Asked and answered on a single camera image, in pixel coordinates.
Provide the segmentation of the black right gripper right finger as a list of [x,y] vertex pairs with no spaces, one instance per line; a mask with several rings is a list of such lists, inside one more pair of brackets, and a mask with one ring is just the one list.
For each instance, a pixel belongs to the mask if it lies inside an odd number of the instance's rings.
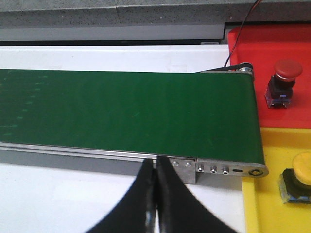
[[161,233],[234,233],[188,190],[169,158],[156,159],[155,199]]

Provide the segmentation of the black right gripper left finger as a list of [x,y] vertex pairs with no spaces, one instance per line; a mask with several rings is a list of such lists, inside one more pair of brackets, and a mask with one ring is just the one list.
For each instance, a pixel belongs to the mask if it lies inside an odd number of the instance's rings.
[[116,206],[89,233],[153,233],[156,204],[153,161],[145,159],[136,179]]

